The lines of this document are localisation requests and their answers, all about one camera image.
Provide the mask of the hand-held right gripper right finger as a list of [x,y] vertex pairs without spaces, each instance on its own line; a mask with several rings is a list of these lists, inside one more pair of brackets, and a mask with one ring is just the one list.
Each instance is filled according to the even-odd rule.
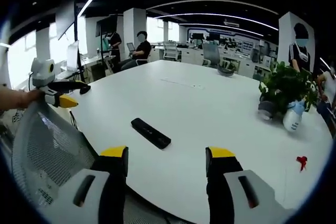
[[206,193],[210,223],[285,223],[289,210],[252,170],[244,170],[231,151],[209,146]]

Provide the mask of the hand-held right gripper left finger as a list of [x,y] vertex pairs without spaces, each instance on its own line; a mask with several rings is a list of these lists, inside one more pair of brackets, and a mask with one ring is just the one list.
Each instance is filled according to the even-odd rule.
[[59,188],[49,223],[124,223],[129,148],[111,147]]

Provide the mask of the person's left hand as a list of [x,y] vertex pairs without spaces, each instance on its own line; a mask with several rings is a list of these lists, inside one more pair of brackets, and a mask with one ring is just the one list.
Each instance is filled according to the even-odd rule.
[[32,102],[43,98],[45,93],[41,90],[23,91],[18,90],[14,93],[14,108],[26,109]]

